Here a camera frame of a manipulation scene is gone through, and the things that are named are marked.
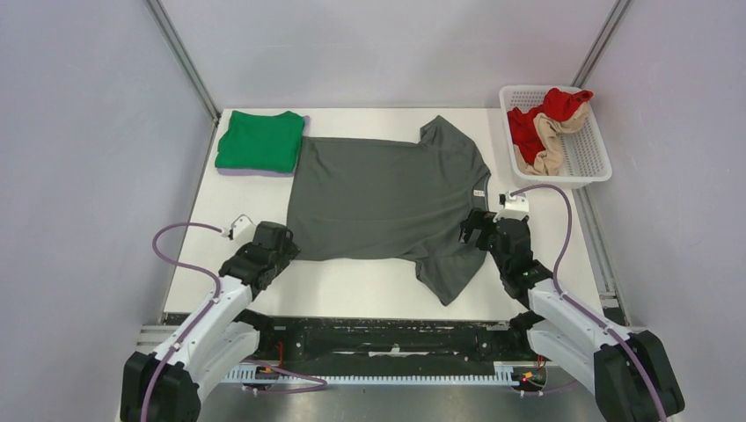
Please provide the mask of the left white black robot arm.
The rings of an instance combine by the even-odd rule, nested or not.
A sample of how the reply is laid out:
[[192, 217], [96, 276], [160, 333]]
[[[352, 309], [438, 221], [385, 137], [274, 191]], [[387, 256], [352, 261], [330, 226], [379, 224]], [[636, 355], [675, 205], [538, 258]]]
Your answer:
[[266, 358], [275, 333], [239, 320], [300, 250], [290, 229], [240, 215], [221, 236], [241, 246], [217, 272], [196, 266], [214, 285], [200, 307], [152, 352], [133, 353], [123, 368], [121, 421], [195, 421], [205, 399], [243, 358]]

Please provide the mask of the dark grey t shirt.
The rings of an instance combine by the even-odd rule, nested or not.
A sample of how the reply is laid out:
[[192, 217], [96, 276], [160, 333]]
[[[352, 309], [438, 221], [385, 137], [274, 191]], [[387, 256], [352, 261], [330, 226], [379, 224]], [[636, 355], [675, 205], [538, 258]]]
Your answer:
[[301, 260], [407, 260], [449, 305], [486, 258], [460, 242], [459, 225], [486, 209], [490, 176], [476, 143], [443, 117], [416, 143], [307, 137], [287, 224]]

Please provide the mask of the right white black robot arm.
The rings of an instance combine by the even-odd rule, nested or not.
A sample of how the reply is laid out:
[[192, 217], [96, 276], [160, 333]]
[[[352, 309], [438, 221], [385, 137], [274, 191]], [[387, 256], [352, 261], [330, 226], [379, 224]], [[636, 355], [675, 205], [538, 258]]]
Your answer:
[[607, 421], [663, 421], [685, 408], [661, 340], [630, 331], [589, 309], [533, 256], [527, 218], [474, 208], [460, 223], [459, 241], [493, 258], [506, 293], [525, 308], [510, 322], [516, 357], [552, 361], [595, 398]]

